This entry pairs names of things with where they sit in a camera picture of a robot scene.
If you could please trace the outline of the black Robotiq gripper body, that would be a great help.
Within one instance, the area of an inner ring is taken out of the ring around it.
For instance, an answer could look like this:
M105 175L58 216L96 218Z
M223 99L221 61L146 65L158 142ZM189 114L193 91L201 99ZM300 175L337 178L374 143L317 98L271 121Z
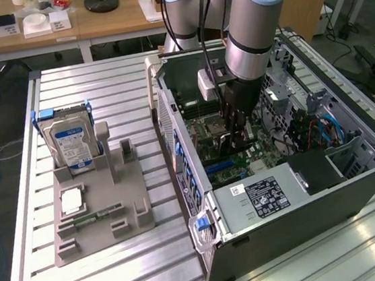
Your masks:
M225 115L233 112L241 112L245 116L250 116L255 109L261 93L263 79L255 80L235 79L227 82L224 89Z

